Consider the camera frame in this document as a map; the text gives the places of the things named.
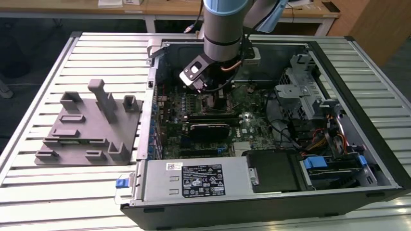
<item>slotted aluminum plate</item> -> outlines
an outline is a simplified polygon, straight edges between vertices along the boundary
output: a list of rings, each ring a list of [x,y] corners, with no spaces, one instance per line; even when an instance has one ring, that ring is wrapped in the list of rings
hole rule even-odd
[[[136,224],[115,204],[115,179],[135,171],[132,165],[108,167],[51,167],[35,165],[61,109],[64,91],[92,98],[91,78],[101,78],[105,91],[121,99],[145,97],[149,68],[145,63],[151,38],[193,39],[179,34],[83,33],[71,38],[44,82],[27,115],[0,157],[0,230],[136,231]],[[367,115],[406,170],[411,171],[411,110],[403,95],[373,66],[353,42],[341,37],[253,36],[252,40],[316,40],[339,71]],[[328,94],[333,92],[327,83]],[[131,189],[119,191],[131,196]],[[410,230],[411,198],[373,203],[347,215],[196,228],[192,230]]]

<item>copper pipe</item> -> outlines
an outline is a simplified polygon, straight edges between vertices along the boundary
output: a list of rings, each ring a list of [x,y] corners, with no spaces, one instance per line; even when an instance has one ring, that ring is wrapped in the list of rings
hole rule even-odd
[[[224,71],[224,72],[232,71],[233,69],[237,68],[237,66],[239,66],[240,64],[241,64],[241,60],[237,61],[236,64],[233,64],[233,65],[232,65],[231,67],[228,67],[228,68],[221,67],[221,71]]]

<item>desk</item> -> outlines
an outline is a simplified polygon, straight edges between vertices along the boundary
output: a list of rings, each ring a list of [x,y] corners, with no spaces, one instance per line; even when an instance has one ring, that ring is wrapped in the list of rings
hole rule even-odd
[[[99,9],[97,0],[1,0],[0,17],[141,19],[147,32],[155,33],[155,20],[195,20],[200,2],[192,0],[145,0],[141,5]],[[331,13],[320,0],[311,6],[285,9],[280,22],[320,24],[315,35],[325,36],[339,13]]]

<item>power supply label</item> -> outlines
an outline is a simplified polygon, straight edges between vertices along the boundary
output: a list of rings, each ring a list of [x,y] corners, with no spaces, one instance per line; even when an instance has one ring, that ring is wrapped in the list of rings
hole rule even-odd
[[[183,166],[183,197],[224,196],[221,165]]]

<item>robotic arm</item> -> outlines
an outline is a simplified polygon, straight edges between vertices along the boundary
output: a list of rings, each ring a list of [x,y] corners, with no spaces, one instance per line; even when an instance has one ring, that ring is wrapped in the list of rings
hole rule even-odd
[[[199,92],[220,90],[233,79],[251,49],[243,26],[271,32],[288,0],[204,0],[204,53],[180,73],[184,84]],[[221,82],[220,76],[231,73]]]

